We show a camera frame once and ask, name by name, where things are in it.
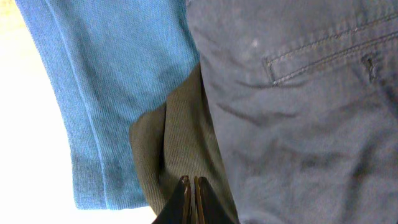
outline garment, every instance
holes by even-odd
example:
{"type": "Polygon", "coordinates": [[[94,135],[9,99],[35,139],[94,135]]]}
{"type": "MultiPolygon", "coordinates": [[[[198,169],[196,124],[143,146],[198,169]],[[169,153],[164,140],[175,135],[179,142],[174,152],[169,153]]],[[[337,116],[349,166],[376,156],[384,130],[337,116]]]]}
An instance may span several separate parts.
{"type": "Polygon", "coordinates": [[[65,122],[77,207],[147,205],[128,130],[198,62],[184,1],[16,2],[65,122]]]}
{"type": "Polygon", "coordinates": [[[194,0],[241,223],[397,223],[398,1],[194,0]]]}
{"type": "Polygon", "coordinates": [[[137,176],[156,214],[164,208],[181,176],[189,176],[192,185],[194,176],[202,176],[208,179],[230,219],[238,222],[201,82],[200,65],[167,97],[165,104],[144,114],[131,126],[130,142],[137,176]]]}

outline pocket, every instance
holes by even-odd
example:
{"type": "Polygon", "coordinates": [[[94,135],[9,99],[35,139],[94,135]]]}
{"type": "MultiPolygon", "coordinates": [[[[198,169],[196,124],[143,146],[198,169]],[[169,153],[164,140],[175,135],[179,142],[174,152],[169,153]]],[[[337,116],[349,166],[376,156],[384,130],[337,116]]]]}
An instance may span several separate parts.
{"type": "Polygon", "coordinates": [[[395,45],[398,38],[398,13],[394,13],[339,34],[317,40],[274,58],[263,58],[269,80],[283,85],[288,80],[308,80],[332,65],[377,54],[395,45]]]}

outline stitching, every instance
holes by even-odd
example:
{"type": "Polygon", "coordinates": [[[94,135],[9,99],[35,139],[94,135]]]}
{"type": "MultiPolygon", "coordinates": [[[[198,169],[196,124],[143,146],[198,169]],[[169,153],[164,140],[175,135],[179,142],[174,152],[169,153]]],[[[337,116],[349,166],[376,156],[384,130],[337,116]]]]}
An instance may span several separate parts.
{"type": "Polygon", "coordinates": [[[395,39],[397,37],[398,37],[398,31],[394,32],[392,34],[389,34],[387,36],[384,36],[384,37],[380,37],[380,38],[377,38],[377,39],[374,39],[374,40],[370,40],[366,44],[360,44],[360,45],[357,45],[357,46],[353,46],[353,47],[351,47],[349,49],[343,50],[343,51],[338,52],[338,53],[336,53],[336,54],[334,54],[332,56],[326,57],[326,58],[321,59],[321,60],[319,60],[317,62],[314,62],[314,63],[312,63],[310,65],[302,67],[302,68],[290,73],[289,75],[287,75],[287,76],[285,76],[283,78],[275,80],[273,82],[273,84],[274,85],[280,84],[281,82],[284,82],[284,81],[289,80],[289,79],[291,79],[293,77],[301,75],[304,71],[308,70],[311,67],[318,67],[320,65],[324,65],[324,64],[326,64],[328,62],[331,62],[331,61],[339,59],[339,58],[349,57],[349,56],[351,56],[353,54],[356,54],[357,51],[359,51],[359,50],[363,50],[363,49],[366,49],[366,48],[369,48],[369,47],[372,47],[372,46],[375,46],[375,45],[378,45],[378,44],[383,44],[383,43],[388,42],[390,40],[393,40],[393,39],[395,39]]]}
{"type": "Polygon", "coordinates": [[[297,52],[302,51],[304,49],[316,47],[316,46],[318,46],[320,44],[323,44],[323,43],[325,43],[325,42],[327,42],[328,40],[331,40],[331,39],[339,39],[340,37],[342,37],[344,35],[355,34],[358,31],[365,30],[365,29],[367,29],[369,27],[378,25],[378,24],[380,24],[382,22],[390,21],[392,19],[395,19],[396,17],[398,17],[398,12],[393,13],[393,14],[389,14],[388,16],[385,16],[385,17],[382,17],[382,18],[377,19],[375,21],[372,21],[370,23],[364,24],[363,26],[355,27],[355,28],[340,32],[339,34],[335,34],[335,35],[332,35],[332,36],[325,37],[324,39],[320,39],[318,41],[315,41],[315,42],[312,42],[310,44],[304,45],[304,46],[302,46],[302,47],[300,47],[298,49],[295,49],[293,51],[287,52],[287,53],[285,53],[285,54],[283,54],[281,56],[278,56],[278,57],[276,57],[276,58],[274,58],[272,60],[269,60],[267,66],[271,66],[273,63],[276,63],[276,62],[278,62],[278,61],[280,61],[282,59],[285,59],[285,58],[291,56],[292,54],[296,54],[297,52]]]}

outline white surface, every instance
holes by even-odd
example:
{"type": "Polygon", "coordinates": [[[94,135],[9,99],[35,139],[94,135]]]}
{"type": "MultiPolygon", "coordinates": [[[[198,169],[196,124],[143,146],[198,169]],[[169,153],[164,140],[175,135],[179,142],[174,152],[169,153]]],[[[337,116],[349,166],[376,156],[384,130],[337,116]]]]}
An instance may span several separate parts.
{"type": "Polygon", "coordinates": [[[150,207],[75,208],[67,134],[40,57],[25,27],[0,32],[0,223],[151,223],[154,218],[150,207]]]}

